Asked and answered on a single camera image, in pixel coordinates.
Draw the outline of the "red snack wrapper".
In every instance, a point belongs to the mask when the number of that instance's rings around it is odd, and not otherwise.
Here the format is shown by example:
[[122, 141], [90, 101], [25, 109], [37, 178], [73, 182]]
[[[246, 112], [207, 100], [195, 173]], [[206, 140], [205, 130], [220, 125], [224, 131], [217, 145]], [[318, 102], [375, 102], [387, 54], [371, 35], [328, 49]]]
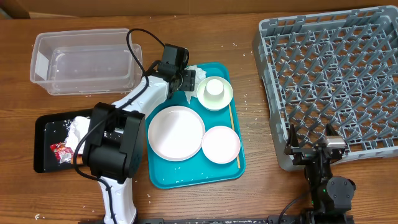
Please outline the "red snack wrapper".
[[55, 154], [59, 164], [68, 162], [73, 159], [74, 152], [70, 147], [66, 147], [64, 142], [56, 143], [50, 146], [50, 149]]

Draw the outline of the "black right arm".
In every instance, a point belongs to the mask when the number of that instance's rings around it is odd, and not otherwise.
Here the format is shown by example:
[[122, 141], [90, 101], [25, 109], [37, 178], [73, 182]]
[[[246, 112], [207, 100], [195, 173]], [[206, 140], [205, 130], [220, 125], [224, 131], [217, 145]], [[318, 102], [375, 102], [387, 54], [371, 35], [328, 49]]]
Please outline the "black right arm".
[[[326, 135], [312, 147], [300, 147], [297, 132], [293, 124], [289, 128], [289, 137], [284, 154], [294, 157], [293, 165], [303, 165], [309, 190], [291, 201], [278, 216], [278, 223], [306, 224], [353, 224], [354, 218], [346, 214], [351, 210], [356, 185], [351, 179], [334, 176], [331, 163], [340, 160], [348, 145], [333, 128], [327, 124]], [[311, 195], [312, 208], [303, 209], [294, 217], [285, 216], [285, 212], [297, 201]]]

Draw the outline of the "large white plate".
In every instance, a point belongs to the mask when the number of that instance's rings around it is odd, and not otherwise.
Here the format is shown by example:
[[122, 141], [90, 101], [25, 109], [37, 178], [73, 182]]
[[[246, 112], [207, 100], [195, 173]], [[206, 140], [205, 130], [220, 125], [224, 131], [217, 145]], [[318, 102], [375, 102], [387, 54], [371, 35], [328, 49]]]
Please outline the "large white plate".
[[159, 157], [179, 162], [200, 150], [204, 134], [205, 124], [198, 113], [186, 106], [170, 106], [152, 118], [147, 137]]

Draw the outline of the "white napkin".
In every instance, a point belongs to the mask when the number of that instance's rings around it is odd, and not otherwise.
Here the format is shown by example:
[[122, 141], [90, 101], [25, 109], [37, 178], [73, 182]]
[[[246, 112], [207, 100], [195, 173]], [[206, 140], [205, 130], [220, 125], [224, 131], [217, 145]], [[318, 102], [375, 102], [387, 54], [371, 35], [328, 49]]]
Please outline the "white napkin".
[[190, 104], [191, 98], [197, 97], [198, 86], [206, 78], [206, 72], [202, 68], [198, 68], [197, 65], [190, 65], [186, 70], [195, 71], [195, 89], [193, 91], [185, 91], [187, 102]]
[[90, 126], [90, 119], [84, 116], [77, 116], [69, 126], [68, 134], [65, 139], [65, 146], [75, 152], [78, 143], [87, 134]]

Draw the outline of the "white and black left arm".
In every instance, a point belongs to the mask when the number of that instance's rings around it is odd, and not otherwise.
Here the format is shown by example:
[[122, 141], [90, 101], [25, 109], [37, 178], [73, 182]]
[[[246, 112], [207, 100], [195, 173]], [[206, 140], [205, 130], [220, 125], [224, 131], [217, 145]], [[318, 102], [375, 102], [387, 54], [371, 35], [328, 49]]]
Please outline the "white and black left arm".
[[140, 84], [113, 104], [98, 103], [92, 110], [88, 132], [81, 140], [82, 161], [89, 179], [103, 194], [103, 223], [134, 223], [132, 178], [144, 148], [146, 117], [179, 90], [193, 91], [195, 71], [186, 68], [189, 51], [167, 44], [162, 58], [143, 73]]

